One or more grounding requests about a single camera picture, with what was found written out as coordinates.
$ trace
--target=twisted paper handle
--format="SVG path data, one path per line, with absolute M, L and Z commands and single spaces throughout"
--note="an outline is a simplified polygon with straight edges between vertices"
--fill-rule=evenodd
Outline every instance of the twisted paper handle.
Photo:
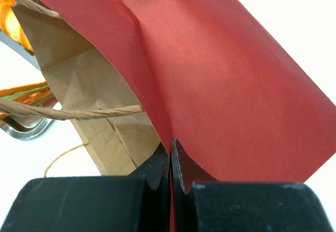
M 32 0 L 15 0 L 15 1 L 32 10 L 43 13 L 50 17 L 62 19 L 57 12 L 44 8 L 43 6 L 36 4 Z M 112 118 L 112 117 L 121 117 L 124 115 L 132 115 L 144 112 L 144 109 L 142 108 L 141 105 L 133 105 L 109 110 L 89 110 L 89 111 L 54 110 L 51 108 L 28 106 L 25 104 L 8 101 L 0 98 L 0 112 L 8 115 L 38 116 L 56 120 L 67 120 L 67 119 L 91 120 L 91 119 Z

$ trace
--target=paper bag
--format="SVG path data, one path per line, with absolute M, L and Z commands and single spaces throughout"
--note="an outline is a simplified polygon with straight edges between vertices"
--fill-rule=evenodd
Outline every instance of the paper bag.
M 41 71 L 64 109 L 111 109 L 139 104 L 114 66 L 64 20 L 15 7 Z M 146 113 L 72 122 L 102 175 L 127 175 L 160 140 Z
M 305 181 L 335 153 L 335 106 L 238 0 L 41 1 L 114 65 L 166 149 L 178 138 L 218 180 Z M 63 34 L 63 21 L 16 14 L 59 100 L 77 95 L 66 107 L 114 106 L 103 103 L 114 69 L 94 68 L 101 56 L 88 42 Z M 100 81 L 87 85 L 91 76 Z M 133 126 L 117 121 L 119 134 Z

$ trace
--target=metal tray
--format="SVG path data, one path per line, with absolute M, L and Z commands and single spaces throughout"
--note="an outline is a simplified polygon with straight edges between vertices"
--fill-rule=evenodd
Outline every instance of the metal tray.
M 53 95 L 43 98 L 35 106 L 48 107 L 55 110 L 61 109 L 60 103 Z M 0 129 L 16 139 L 29 140 L 40 135 L 51 122 L 51 119 L 42 117 L 20 117 L 13 115 L 0 121 Z

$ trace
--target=sandwich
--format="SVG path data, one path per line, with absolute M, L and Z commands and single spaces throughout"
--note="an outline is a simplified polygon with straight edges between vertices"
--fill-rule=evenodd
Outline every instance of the sandwich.
M 12 6 L 15 4 L 16 1 L 14 0 L 0 0 L 0 30 L 12 40 L 20 43 L 30 53 L 33 53 L 33 48 L 13 13 Z
M 0 98 L 32 105 L 52 94 L 42 73 L 2 42 L 0 54 Z M 0 119 L 6 116 L 0 113 Z

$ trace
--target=red paper bag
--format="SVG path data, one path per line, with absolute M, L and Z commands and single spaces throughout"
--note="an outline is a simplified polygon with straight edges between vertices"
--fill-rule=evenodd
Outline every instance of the red paper bag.
M 238 0 L 41 1 L 217 179 L 305 181 L 335 153 L 335 106 Z

